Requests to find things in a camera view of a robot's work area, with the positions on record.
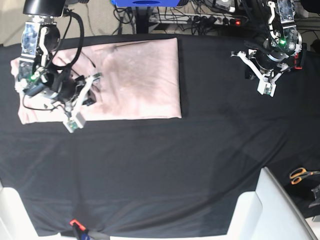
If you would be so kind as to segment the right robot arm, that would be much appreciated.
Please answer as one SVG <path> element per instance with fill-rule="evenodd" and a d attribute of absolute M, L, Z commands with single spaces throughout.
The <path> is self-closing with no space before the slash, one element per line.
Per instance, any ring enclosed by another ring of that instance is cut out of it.
<path fill-rule="evenodd" d="M 70 133 L 85 126 L 85 118 L 80 113 L 81 106 L 90 106 L 96 102 L 91 91 L 93 82 L 101 78 L 101 73 L 80 75 L 72 78 L 72 67 L 78 61 L 84 44 L 85 30 L 82 18 L 69 5 L 76 0 L 27 0 L 23 14 L 30 17 L 25 23 L 21 38 L 21 54 L 18 74 L 15 78 L 15 90 L 22 99 L 40 96 L 41 100 L 50 100 L 52 107 L 45 106 L 43 112 L 53 112 L 62 108 L 66 118 L 64 126 Z M 71 62 L 64 66 L 53 63 L 58 54 L 65 34 L 60 34 L 55 18 L 69 17 L 79 25 L 79 42 Z"/>

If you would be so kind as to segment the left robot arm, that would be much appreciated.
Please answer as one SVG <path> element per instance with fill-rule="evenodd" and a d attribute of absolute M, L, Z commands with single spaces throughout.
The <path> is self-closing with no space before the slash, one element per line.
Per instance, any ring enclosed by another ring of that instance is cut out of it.
<path fill-rule="evenodd" d="M 231 52 L 246 64 L 245 78 L 258 79 L 257 91 L 273 97 L 276 81 L 285 73 L 303 68 L 307 45 L 297 29 L 293 0 L 263 0 L 269 16 L 263 43 L 246 41 L 247 51 Z"/>

